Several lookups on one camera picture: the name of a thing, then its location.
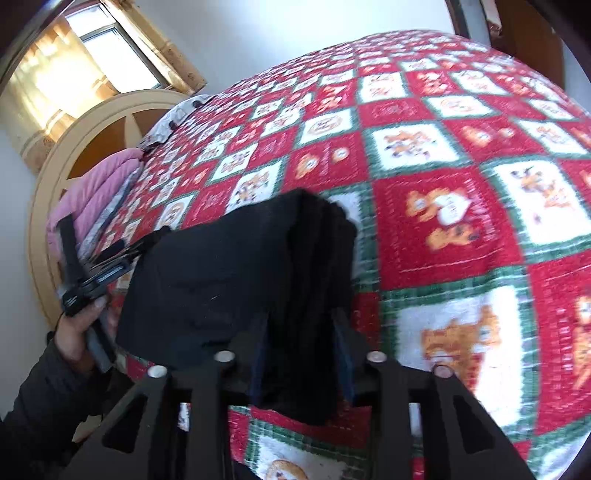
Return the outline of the dark sleeved left forearm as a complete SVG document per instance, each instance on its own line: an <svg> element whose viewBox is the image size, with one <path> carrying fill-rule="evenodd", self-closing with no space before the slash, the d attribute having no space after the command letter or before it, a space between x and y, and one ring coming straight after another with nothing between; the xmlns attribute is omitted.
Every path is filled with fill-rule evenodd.
<svg viewBox="0 0 591 480"><path fill-rule="evenodd" d="M1 421L1 477L58 478L81 447L79 425L106 416L133 385L95 366L83 333L57 331Z"/></svg>

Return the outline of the left hand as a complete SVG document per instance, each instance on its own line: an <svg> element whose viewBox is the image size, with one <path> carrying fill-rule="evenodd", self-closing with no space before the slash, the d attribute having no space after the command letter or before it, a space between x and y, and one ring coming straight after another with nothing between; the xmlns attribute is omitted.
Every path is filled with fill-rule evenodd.
<svg viewBox="0 0 591 480"><path fill-rule="evenodd" d="M94 360L88 352L86 331L99 319L101 313L107 315L106 331L111 340L115 339L118 329L118 317L108 306L107 296L96 299L92 304L73 317L63 315L58 321L53 342L62 358L77 372L87 374Z"/></svg>

